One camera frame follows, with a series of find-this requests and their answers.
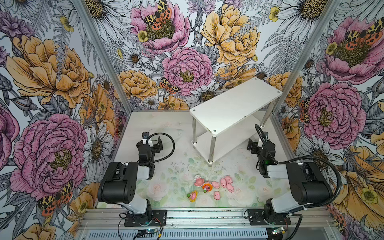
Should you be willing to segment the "pink white hooded toy figure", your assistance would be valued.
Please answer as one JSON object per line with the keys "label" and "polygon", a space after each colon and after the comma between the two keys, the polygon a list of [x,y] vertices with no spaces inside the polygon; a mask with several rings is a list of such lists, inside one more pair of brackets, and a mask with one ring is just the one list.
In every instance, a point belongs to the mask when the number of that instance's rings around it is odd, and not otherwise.
{"label": "pink white hooded toy figure", "polygon": [[194,180],[195,180],[194,185],[195,185],[196,187],[202,187],[203,184],[206,182],[205,179],[203,179],[200,175],[196,175],[196,176],[194,177]]}

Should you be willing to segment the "pink toy with yellow flower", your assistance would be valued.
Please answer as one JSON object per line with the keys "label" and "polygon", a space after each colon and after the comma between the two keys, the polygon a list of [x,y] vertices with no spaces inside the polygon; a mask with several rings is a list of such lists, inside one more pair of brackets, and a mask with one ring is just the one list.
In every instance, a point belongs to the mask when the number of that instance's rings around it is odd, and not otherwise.
{"label": "pink toy with yellow flower", "polygon": [[190,192],[187,194],[187,198],[189,199],[189,201],[191,203],[194,203],[197,199],[197,196],[198,196],[198,192],[197,191],[193,191],[193,192]]}

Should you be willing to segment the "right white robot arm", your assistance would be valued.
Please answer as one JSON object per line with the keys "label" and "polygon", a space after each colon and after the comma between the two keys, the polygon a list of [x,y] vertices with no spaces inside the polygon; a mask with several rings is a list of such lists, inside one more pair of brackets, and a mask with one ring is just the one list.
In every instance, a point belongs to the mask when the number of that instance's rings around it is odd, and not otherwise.
{"label": "right white robot arm", "polygon": [[266,222],[268,225],[289,221],[289,214],[313,205],[325,205],[333,196],[333,190],[326,181],[315,161],[303,162],[288,160],[278,162],[274,159],[275,147],[267,133],[259,141],[249,139],[247,150],[257,155],[257,169],[265,179],[283,179],[289,183],[289,190],[280,197],[266,200],[262,211],[249,210],[250,223]]}

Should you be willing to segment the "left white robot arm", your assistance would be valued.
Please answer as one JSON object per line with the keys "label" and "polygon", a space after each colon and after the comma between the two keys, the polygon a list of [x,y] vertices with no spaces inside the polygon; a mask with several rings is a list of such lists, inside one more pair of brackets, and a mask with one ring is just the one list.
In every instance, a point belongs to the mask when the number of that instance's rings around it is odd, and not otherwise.
{"label": "left white robot arm", "polygon": [[119,205],[134,215],[150,215],[149,200],[136,193],[139,180],[150,180],[155,173],[155,154],[162,151],[161,138],[151,140],[148,132],[142,134],[137,143],[139,160],[128,163],[112,162],[108,165],[98,189],[101,203]]}

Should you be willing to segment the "white two-tier shelf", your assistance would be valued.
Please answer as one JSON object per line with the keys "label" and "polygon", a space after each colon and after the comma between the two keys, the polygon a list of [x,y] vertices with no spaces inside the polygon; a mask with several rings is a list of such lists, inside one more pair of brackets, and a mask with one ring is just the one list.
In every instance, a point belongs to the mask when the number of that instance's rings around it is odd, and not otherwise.
{"label": "white two-tier shelf", "polygon": [[256,134],[254,113],[277,100],[282,91],[251,79],[192,109],[192,144],[208,165]]}

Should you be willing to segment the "small pink pig toy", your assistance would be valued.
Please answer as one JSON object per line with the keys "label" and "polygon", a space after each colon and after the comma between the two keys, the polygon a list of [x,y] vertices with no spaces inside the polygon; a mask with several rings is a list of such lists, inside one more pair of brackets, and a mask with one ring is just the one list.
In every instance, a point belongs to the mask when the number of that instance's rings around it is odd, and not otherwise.
{"label": "small pink pig toy", "polygon": [[226,189],[230,192],[233,193],[235,191],[235,188],[231,184],[226,185]]}
{"label": "small pink pig toy", "polygon": [[221,199],[221,195],[220,195],[220,192],[219,192],[219,191],[215,191],[215,192],[214,192],[214,199],[215,199],[215,200],[220,200],[220,199]]}
{"label": "small pink pig toy", "polygon": [[215,188],[215,189],[219,189],[221,186],[218,182],[215,182],[215,181],[212,181],[212,186]]}
{"label": "small pink pig toy", "polygon": [[232,178],[230,176],[225,176],[224,179],[225,179],[227,184],[232,184],[233,183],[233,180],[232,180]]}
{"label": "small pink pig toy", "polygon": [[221,178],[220,185],[221,185],[222,188],[226,188],[227,187],[227,181],[226,181],[225,178]]}

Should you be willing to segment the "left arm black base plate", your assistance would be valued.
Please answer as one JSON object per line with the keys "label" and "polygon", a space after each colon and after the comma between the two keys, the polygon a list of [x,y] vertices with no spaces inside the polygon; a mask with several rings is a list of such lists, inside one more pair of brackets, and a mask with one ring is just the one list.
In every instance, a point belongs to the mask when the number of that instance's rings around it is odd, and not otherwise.
{"label": "left arm black base plate", "polygon": [[142,215],[128,214],[125,218],[125,227],[165,227],[167,210],[151,210]]}

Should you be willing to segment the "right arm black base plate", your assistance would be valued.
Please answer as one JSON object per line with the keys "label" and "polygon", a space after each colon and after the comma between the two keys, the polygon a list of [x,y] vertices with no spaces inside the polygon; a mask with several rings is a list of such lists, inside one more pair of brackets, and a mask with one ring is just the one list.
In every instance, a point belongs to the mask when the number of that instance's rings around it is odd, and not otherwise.
{"label": "right arm black base plate", "polygon": [[244,212],[244,218],[249,220],[251,226],[289,226],[292,224],[289,215],[275,212],[268,214],[262,209],[247,209]]}

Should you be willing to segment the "aluminium front rail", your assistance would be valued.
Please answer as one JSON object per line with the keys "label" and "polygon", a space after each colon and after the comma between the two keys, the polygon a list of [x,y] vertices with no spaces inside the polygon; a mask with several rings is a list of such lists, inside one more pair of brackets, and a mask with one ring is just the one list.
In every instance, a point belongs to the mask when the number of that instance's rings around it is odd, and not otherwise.
{"label": "aluminium front rail", "polygon": [[[220,229],[251,228],[244,216],[247,208],[170,208],[167,209],[167,229]],[[82,230],[116,230],[123,225],[121,209],[104,208],[88,210],[79,227]],[[333,220],[325,207],[301,211],[301,227],[332,227]]]}

